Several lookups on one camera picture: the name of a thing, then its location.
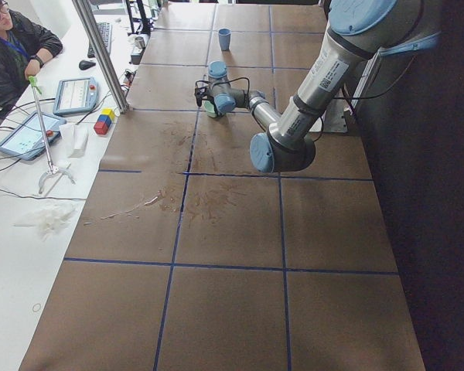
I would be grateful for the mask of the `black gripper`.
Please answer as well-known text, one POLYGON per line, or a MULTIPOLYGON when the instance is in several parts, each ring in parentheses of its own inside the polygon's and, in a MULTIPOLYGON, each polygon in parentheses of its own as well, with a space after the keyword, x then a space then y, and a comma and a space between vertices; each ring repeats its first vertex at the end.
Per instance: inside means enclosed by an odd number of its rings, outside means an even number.
POLYGON ((197 107, 202 107, 202 102, 213 102, 212 83, 208 80, 197 80, 194 83, 194 97, 197 107))

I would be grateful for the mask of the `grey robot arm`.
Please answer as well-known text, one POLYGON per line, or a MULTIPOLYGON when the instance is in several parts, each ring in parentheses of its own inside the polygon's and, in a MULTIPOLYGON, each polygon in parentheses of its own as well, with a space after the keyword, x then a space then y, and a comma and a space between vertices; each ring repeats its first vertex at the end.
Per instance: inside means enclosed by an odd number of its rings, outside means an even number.
POLYGON ((196 103, 209 101, 216 116, 236 108, 251 112, 264 129, 250 143, 251 162, 259 172, 303 170, 316 155, 309 130, 346 78, 376 54, 409 54, 434 47, 441 10, 440 1, 332 1, 319 56, 283 113, 262 92, 233 88, 221 61, 208 66, 206 80, 196 81, 196 103))

